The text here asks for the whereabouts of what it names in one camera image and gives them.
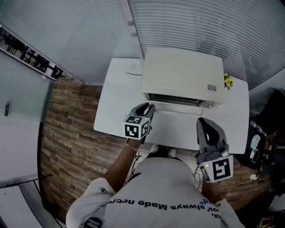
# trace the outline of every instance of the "gray sticker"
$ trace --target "gray sticker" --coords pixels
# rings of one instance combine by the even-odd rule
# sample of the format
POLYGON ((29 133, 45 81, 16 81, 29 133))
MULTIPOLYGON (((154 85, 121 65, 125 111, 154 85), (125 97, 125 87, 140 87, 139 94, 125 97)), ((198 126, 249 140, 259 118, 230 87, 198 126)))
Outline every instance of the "gray sticker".
POLYGON ((210 90, 210 91, 217 91, 217 86, 208 84, 208 90, 210 90))

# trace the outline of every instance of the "white marker cube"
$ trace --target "white marker cube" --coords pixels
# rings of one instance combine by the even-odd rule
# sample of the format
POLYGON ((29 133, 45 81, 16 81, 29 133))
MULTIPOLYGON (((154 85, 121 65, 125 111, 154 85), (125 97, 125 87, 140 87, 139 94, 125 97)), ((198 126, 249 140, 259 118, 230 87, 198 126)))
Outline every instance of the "white marker cube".
POLYGON ((233 175, 233 156, 203 162, 199 165, 207 183, 231 178, 233 175))
POLYGON ((146 117, 126 115, 123 122, 123 129, 126 138, 140 140, 150 132, 150 119, 146 117))

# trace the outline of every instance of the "shoe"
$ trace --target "shoe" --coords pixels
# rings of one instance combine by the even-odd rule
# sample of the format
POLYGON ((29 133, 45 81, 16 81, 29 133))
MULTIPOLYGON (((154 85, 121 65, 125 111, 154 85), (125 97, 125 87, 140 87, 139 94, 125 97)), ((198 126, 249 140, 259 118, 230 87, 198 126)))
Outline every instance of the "shoe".
POLYGON ((176 150, 174 148, 170 148, 170 150, 167 152, 167 156, 168 158, 175 158, 176 156, 176 150))
POLYGON ((159 151, 159 145, 153 144, 151 147, 151 153, 157 153, 159 151))

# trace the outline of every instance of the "window blind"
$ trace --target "window blind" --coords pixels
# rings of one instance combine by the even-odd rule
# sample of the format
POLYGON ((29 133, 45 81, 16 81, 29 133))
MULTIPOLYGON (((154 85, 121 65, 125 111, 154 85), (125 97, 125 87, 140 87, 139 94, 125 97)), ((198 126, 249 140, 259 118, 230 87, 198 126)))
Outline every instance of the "window blind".
POLYGON ((84 82, 113 57, 138 57, 120 0, 0 0, 0 23, 84 82))
POLYGON ((285 67, 279 0, 129 0, 142 51, 173 47, 223 58, 249 88, 285 67))

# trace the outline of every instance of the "bracelet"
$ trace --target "bracelet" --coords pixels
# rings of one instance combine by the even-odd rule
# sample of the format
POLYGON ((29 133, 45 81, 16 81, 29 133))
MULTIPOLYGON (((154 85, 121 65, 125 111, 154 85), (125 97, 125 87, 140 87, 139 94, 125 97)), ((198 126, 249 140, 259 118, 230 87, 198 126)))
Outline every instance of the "bracelet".
POLYGON ((134 151, 138 152, 138 149, 132 147, 130 144, 126 143, 126 146, 129 147, 129 148, 131 148, 131 149, 133 149, 134 151))

